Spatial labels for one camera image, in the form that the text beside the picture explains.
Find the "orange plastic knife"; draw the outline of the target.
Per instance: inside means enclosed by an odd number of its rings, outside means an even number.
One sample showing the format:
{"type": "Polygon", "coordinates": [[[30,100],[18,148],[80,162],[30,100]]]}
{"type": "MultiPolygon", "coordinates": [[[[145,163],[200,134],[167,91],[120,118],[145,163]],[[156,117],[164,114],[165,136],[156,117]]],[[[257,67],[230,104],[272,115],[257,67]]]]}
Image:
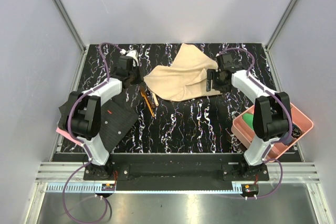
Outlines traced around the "orange plastic knife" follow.
{"type": "Polygon", "coordinates": [[[146,104],[147,104],[147,107],[149,108],[150,113],[151,113],[152,117],[154,118],[155,115],[154,115],[154,112],[153,112],[153,106],[152,106],[152,103],[150,102],[150,100],[149,100],[149,98],[148,98],[148,96],[147,96],[147,94],[146,94],[146,92],[145,92],[145,88],[142,87],[142,86],[140,86],[140,94],[141,94],[141,96],[144,98],[144,100],[145,100],[145,102],[146,102],[146,104]]]}

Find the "beige cloth napkin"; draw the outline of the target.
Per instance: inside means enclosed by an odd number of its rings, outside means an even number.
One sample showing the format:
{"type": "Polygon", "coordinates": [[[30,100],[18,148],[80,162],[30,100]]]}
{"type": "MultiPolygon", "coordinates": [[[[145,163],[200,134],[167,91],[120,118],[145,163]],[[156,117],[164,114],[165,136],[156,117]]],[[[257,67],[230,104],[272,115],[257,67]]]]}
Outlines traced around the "beige cloth napkin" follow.
{"type": "Polygon", "coordinates": [[[206,91],[206,70],[217,67],[217,62],[196,46],[182,44],[172,65],[156,66],[144,82],[160,98],[174,102],[220,95],[216,90],[206,91]]]}

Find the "beige wooden spoon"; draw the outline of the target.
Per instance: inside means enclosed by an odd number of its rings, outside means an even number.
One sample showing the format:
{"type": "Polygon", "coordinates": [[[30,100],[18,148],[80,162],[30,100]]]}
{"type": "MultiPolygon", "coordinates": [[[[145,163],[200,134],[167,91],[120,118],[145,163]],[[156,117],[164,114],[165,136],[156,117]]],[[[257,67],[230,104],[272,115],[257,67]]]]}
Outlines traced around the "beige wooden spoon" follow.
{"type": "Polygon", "coordinates": [[[154,92],[151,92],[151,93],[152,93],[152,97],[153,97],[153,101],[154,101],[155,106],[159,106],[156,94],[154,92]]]}

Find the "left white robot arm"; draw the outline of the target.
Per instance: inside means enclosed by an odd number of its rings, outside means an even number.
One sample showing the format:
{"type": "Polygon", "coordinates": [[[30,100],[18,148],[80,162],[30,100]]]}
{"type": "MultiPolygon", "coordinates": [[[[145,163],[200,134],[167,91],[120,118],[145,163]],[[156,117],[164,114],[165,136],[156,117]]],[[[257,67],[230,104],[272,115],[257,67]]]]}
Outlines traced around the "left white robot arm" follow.
{"type": "Polygon", "coordinates": [[[123,89],[141,81],[138,53],[128,51],[119,57],[118,65],[110,77],[86,91],[73,91],[59,109],[61,118],[57,132],[80,145],[95,167],[95,174],[103,180],[113,175],[108,164],[109,151],[99,135],[101,128],[101,107],[123,89]]]}

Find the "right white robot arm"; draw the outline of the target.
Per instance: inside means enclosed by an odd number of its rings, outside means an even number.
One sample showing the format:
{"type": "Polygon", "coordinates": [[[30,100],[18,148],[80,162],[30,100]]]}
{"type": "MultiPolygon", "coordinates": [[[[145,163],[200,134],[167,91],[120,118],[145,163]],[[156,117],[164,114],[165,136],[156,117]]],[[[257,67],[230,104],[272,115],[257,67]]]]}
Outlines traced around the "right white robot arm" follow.
{"type": "Polygon", "coordinates": [[[255,137],[238,167],[239,176],[250,180],[256,176],[257,168],[266,162],[266,156],[274,144],[291,140],[290,99],[287,93],[276,92],[257,80],[250,73],[251,67],[235,65],[230,51],[231,48],[218,53],[217,68],[206,70],[206,91],[225,93],[234,87],[254,103],[255,137]]]}

